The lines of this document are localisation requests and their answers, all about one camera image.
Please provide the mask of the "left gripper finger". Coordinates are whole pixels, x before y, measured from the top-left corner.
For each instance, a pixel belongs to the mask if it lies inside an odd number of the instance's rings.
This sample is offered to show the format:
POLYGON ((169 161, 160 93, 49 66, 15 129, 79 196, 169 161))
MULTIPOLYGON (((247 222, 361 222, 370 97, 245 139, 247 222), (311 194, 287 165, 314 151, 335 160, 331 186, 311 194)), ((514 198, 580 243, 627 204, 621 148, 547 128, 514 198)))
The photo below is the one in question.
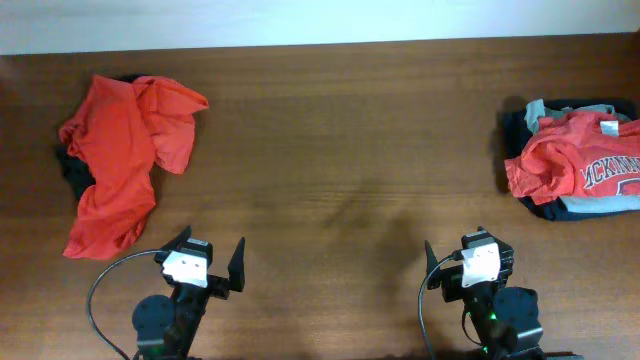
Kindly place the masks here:
POLYGON ((242 237, 228 264, 229 290, 242 292, 245 287, 245 266, 244 266, 245 238, 242 237))
POLYGON ((180 248, 191 237, 192 227, 186 226, 175 238, 163 245, 160 250, 164 252, 170 252, 180 248))

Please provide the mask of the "plain orange t-shirt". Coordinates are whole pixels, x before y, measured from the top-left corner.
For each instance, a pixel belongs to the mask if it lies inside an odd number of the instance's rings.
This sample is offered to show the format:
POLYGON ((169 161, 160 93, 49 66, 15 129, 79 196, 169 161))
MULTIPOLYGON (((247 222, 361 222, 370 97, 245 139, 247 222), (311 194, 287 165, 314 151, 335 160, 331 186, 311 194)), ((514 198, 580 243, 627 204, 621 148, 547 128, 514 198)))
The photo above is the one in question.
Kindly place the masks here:
POLYGON ((208 106, 205 96, 170 78, 93 76, 58 131, 67 155, 85 163, 95 181, 79 199, 65 257, 106 260, 141 237, 156 205, 152 168, 186 170, 194 115, 208 106))

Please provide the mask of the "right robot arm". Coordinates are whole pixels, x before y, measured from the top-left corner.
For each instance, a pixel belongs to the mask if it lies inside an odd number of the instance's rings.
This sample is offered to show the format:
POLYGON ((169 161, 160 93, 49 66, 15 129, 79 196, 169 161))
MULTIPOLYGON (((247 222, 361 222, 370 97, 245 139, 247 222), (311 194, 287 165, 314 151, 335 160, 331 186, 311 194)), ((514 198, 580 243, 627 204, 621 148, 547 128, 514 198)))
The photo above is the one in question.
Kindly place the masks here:
POLYGON ((424 296, 439 288, 446 303, 461 301, 461 325, 470 320, 477 338, 466 359, 562 360, 579 359, 573 352, 546 352, 540 346, 544 329, 539 321, 538 294, 509 287, 514 249, 483 227, 461 238, 461 248, 438 259, 424 243, 426 274, 418 295, 418 319, 428 356, 436 357, 424 316, 424 296))

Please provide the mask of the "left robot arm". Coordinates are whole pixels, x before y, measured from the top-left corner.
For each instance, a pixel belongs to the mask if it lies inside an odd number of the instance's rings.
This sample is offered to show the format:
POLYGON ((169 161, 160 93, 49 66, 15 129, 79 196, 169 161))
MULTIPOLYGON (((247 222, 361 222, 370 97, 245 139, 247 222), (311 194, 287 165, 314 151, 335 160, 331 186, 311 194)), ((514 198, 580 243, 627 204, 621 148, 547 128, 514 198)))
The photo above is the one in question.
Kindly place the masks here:
POLYGON ((172 293, 148 296, 134 309, 136 359, 187 359, 209 300, 226 300, 232 292, 244 290, 245 240, 239 240, 228 275, 221 277, 209 273, 212 244, 191 234, 192 228, 186 227, 154 255, 172 293))

